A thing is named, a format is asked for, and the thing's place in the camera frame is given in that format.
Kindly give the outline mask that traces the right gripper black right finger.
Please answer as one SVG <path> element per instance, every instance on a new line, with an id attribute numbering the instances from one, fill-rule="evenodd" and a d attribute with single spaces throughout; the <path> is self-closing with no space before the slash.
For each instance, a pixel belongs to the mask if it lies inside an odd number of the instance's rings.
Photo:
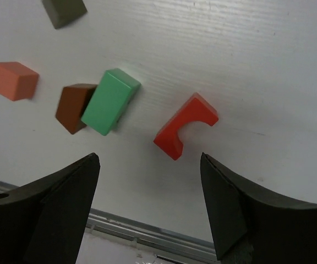
<path id="1" fill-rule="evenodd" d="M 317 263 L 317 204 L 269 190 L 207 154 L 200 175 L 221 263 Z"/>

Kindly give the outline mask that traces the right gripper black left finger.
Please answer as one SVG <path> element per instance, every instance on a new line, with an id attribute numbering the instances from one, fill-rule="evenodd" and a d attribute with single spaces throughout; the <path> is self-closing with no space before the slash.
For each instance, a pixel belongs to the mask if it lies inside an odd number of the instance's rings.
<path id="1" fill-rule="evenodd" d="M 75 263 L 100 172 L 91 153 L 0 194 L 0 263 Z"/>

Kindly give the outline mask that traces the green rectangular wood block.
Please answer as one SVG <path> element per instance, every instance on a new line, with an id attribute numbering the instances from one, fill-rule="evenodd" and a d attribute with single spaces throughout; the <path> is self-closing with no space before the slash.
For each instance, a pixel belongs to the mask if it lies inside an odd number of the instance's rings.
<path id="1" fill-rule="evenodd" d="M 81 121 L 103 136 L 117 124 L 141 83 L 119 68 L 105 71 Z"/>

